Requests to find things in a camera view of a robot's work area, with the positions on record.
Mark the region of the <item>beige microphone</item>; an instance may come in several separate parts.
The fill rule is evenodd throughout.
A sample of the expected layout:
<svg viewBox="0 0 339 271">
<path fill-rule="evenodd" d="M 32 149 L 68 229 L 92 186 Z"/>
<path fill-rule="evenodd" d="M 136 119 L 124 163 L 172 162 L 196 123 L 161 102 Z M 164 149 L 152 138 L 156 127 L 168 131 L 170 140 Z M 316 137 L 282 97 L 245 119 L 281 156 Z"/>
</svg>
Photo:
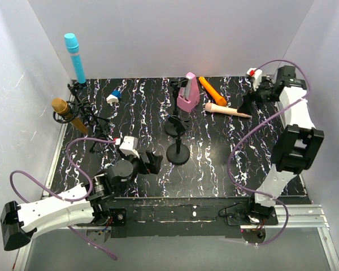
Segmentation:
<svg viewBox="0 0 339 271">
<path fill-rule="evenodd" d="M 206 103 L 205 104 L 205 111 L 210 112 L 210 113 L 222 113 L 222 114 L 225 114 L 225 115 L 251 118 L 251 115 L 239 113 L 234 108 L 218 106 L 217 104 L 214 104 L 214 103 Z"/>
</svg>

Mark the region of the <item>black tripod stand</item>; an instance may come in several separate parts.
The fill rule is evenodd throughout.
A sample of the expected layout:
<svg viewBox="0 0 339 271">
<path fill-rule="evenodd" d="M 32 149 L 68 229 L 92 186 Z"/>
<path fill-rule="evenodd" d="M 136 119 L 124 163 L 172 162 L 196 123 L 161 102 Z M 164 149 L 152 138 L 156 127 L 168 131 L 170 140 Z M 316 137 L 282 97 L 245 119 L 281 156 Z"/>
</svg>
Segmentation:
<svg viewBox="0 0 339 271">
<path fill-rule="evenodd" d="M 79 84 L 77 81 L 73 81 L 72 85 L 68 84 L 67 87 L 71 95 L 74 97 L 74 104 L 79 108 L 79 114 L 82 116 L 84 121 L 86 121 L 86 123 L 93 129 L 104 131 L 104 128 L 99 121 L 102 120 L 106 123 L 110 123 L 110 121 L 96 115 L 92 109 L 92 104 L 87 98 L 80 98 L 80 94 L 87 90 L 87 83 Z"/>
<path fill-rule="evenodd" d="M 96 115 L 87 99 L 75 102 L 55 98 L 52 100 L 51 106 L 55 122 L 71 124 L 84 136 L 89 135 L 89 128 L 91 128 L 96 138 L 102 140 L 110 139 L 109 130 L 100 123 L 100 121 L 106 123 L 110 123 L 110 121 Z"/>
</svg>

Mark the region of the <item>gold microphone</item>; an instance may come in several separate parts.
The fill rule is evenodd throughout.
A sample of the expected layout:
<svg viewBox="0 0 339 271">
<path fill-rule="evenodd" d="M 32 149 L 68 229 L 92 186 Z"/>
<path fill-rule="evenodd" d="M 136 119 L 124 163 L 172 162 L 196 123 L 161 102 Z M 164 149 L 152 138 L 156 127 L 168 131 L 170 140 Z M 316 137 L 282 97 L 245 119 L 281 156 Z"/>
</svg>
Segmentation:
<svg viewBox="0 0 339 271">
<path fill-rule="evenodd" d="M 84 123 L 78 118 L 79 111 L 77 106 L 70 102 L 65 101 L 62 98 L 55 98 L 51 101 L 53 108 L 53 119 L 60 124 L 71 124 L 83 135 L 88 134 L 88 129 Z"/>
</svg>

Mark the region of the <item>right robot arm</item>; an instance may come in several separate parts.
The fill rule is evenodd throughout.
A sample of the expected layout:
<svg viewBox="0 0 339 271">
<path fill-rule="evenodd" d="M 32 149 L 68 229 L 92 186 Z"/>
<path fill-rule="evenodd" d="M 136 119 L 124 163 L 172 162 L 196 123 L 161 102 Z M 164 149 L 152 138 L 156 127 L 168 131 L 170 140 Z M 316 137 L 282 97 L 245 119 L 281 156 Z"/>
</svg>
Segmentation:
<svg viewBox="0 0 339 271">
<path fill-rule="evenodd" d="M 254 106 L 278 102 L 283 109 L 284 131 L 271 152 L 271 169 L 256 192 L 246 203 L 244 218 L 250 224 L 271 218 L 276 199 L 283 189 L 303 170 L 312 166 L 324 140 L 324 132 L 315 128 L 304 96 L 307 84 L 297 78 L 295 67 L 285 65 L 277 70 L 275 80 L 264 78 L 261 69 L 249 68 L 246 72 L 251 88 L 238 109 L 250 114 Z"/>
</svg>

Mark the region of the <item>round base shock-mount stand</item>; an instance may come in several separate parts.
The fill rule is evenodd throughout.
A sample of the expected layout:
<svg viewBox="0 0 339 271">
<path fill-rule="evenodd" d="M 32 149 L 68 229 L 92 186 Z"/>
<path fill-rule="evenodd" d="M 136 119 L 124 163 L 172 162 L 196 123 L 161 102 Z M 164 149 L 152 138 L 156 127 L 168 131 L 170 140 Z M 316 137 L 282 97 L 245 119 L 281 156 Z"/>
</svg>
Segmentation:
<svg viewBox="0 0 339 271">
<path fill-rule="evenodd" d="M 174 124 L 170 122 L 170 117 L 179 115 L 179 111 L 178 111 L 178 107 L 177 107 L 177 98 L 179 96 L 180 89 L 186 87 L 187 84 L 188 84 L 187 78 L 181 79 L 179 81 L 171 81 L 169 83 L 170 87 L 172 88 L 172 97 L 173 97 L 173 101 L 174 101 L 174 108 L 173 108 L 172 113 L 169 114 L 169 117 L 164 124 L 164 131 L 165 131 L 166 135 L 168 135 L 170 137 L 176 137 L 176 135 L 177 135 L 176 128 L 175 128 Z"/>
</svg>

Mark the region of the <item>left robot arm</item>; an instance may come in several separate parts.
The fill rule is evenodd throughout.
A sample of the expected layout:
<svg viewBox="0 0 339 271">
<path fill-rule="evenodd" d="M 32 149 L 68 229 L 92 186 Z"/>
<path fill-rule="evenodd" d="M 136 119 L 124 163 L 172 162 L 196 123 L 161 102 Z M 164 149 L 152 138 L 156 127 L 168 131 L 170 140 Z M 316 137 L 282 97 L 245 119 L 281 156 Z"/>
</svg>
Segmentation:
<svg viewBox="0 0 339 271">
<path fill-rule="evenodd" d="M 139 157 L 129 155 L 98 172 L 91 185 L 80 183 L 58 197 L 35 202 L 6 203 L 0 217 L 3 248 L 17 250 L 42 234 L 66 226 L 125 225 L 126 210 L 107 207 L 106 203 L 124 195 L 139 174 L 158 174 L 162 160 L 162 155 L 150 151 Z"/>
</svg>

